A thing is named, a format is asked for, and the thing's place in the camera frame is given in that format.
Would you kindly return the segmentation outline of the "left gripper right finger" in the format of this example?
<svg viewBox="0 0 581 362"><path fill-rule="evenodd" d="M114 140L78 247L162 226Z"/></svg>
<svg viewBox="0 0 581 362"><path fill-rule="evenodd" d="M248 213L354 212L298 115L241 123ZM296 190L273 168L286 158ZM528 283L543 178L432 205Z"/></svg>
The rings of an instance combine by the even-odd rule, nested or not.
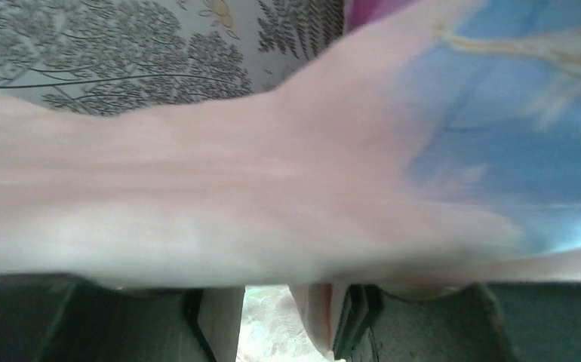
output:
<svg viewBox="0 0 581 362"><path fill-rule="evenodd" d="M347 361L581 361L581 283L476 284L419 302L353 285L333 348Z"/></svg>

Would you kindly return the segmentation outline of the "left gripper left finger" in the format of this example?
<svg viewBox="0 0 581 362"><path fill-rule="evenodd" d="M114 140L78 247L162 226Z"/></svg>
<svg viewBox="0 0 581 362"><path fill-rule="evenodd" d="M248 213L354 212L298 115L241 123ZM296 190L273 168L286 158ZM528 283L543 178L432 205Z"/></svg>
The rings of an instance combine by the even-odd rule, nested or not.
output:
<svg viewBox="0 0 581 362"><path fill-rule="evenodd" d="M233 361L244 289L113 291L0 276L0 361Z"/></svg>

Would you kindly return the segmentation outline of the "pink pillowcase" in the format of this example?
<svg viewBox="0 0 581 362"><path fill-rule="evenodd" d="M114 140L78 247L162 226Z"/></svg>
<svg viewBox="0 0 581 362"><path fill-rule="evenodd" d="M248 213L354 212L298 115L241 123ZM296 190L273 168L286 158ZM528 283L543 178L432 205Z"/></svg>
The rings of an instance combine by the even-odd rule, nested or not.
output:
<svg viewBox="0 0 581 362"><path fill-rule="evenodd" d="M262 93L115 115L0 92L0 275L339 285L581 281L581 1L352 1Z"/></svg>

